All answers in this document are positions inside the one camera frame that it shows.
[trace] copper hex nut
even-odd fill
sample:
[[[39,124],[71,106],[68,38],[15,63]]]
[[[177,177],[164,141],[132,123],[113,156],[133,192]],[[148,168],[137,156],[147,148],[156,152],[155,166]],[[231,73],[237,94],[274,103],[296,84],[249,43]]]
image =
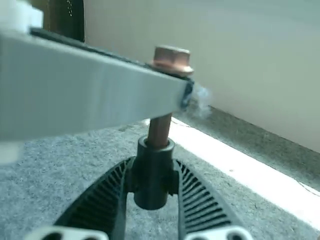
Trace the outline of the copper hex nut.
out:
[[[190,51],[172,46],[157,46],[152,67],[159,72],[187,77],[194,70],[189,65]]]

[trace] dust fluff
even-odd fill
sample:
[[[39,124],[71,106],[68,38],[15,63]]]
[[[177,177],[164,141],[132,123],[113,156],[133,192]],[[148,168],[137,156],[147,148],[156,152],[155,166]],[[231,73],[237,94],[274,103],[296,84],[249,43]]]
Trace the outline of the dust fluff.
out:
[[[195,116],[205,119],[211,114],[211,106],[213,96],[208,88],[199,84],[195,86],[193,97],[196,100],[196,109],[193,112]]]

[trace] gray metal bar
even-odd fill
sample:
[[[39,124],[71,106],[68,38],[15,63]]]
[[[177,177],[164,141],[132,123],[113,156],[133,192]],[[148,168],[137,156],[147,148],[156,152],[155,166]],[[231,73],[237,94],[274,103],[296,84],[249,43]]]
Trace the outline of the gray metal bar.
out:
[[[187,82],[42,38],[0,32],[0,141],[74,134],[180,109]]]

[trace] gray carpet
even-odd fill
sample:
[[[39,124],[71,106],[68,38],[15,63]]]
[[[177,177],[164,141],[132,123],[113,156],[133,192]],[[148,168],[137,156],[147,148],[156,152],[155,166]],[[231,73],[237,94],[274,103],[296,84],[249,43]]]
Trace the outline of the gray carpet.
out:
[[[320,191],[320,155],[218,110],[199,119],[176,117]],[[0,167],[0,239],[21,240],[28,231],[52,224],[69,204],[108,168],[136,153],[143,123],[76,136],[25,143],[13,165]],[[175,157],[202,171],[225,197],[257,240],[316,240],[320,234],[306,223],[242,186],[181,146]],[[157,211],[145,212],[128,198],[126,239],[177,239],[176,197]]]

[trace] ribbed gripper pad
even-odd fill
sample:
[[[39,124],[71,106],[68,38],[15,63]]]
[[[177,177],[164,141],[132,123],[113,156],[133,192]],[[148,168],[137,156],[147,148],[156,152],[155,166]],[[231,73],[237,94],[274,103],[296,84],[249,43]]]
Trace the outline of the ribbed gripper pad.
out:
[[[199,175],[180,161],[179,173],[179,239],[186,234],[221,228],[241,226],[238,218],[220,195]]]
[[[123,239],[126,222],[125,172],[122,161],[93,183],[55,222],[55,225],[99,230],[110,239]]]

